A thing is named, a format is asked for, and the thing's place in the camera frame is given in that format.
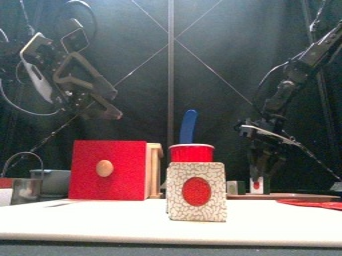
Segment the red object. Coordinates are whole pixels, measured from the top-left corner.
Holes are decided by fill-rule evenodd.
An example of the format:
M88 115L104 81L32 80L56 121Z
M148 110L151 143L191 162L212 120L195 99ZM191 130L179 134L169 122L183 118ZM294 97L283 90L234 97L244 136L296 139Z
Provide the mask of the red object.
M252 187L254 187L254 189L259 189L260 188L259 181L252 182Z
M0 178L0 188L12 188L13 179Z
M171 162L212 162L213 146L176 144L169 147Z
M145 155L144 141L75 141L68 197L144 200L148 197ZM113 166L107 177L96 172L101 160Z
M304 207L320 207L331 210L342 211L342 202L310 202L298 199L280 199L276 200L278 203L290 204Z
M181 195L185 202L192 206L204 205L211 198L211 187L200 177L189 178L183 185Z

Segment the red cube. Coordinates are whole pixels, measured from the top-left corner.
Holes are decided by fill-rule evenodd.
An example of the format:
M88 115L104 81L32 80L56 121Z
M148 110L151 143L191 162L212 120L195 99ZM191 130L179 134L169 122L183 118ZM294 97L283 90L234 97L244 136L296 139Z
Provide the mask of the red cube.
M144 200L147 154L145 141L75 141L68 198Z

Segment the gray bowl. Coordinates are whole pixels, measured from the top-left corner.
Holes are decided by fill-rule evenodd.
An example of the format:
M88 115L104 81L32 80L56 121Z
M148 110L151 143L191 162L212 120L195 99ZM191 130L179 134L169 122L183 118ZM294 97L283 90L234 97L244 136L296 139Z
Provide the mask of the gray bowl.
M30 178L41 177L41 169L29 171ZM69 190L69 170L44 170L41 196L65 197Z

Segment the white patterned box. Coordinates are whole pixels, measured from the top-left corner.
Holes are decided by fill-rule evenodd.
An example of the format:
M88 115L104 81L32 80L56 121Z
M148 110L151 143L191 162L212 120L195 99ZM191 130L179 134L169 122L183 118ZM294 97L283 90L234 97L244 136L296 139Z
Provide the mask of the white patterned box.
M171 220L224 222L227 206L223 163L169 163L165 196Z

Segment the round wooden knob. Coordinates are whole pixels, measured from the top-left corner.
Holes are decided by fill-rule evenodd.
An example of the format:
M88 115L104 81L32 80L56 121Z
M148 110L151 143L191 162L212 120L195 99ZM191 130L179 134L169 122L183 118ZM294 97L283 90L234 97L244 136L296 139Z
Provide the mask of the round wooden knob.
M96 164L96 173L100 177L108 177L112 174L113 166L108 160L101 160Z

